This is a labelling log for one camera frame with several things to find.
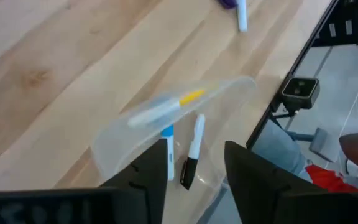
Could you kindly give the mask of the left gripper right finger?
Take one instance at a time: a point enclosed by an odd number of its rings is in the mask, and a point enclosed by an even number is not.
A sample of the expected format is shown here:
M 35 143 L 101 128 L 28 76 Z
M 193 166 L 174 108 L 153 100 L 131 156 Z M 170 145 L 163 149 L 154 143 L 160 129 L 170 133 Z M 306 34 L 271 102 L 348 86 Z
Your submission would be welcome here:
M 242 223 L 331 223 L 326 192 L 233 141 L 224 145 L 227 179 Z

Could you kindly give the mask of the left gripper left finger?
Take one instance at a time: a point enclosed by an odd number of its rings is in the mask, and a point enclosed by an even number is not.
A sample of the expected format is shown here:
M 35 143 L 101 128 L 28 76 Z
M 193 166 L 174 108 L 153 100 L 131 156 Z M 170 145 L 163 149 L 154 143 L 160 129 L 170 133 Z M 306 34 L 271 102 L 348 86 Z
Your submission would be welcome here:
M 156 143 L 105 181 L 112 188 L 101 223 L 161 224 L 167 189 L 167 140 Z

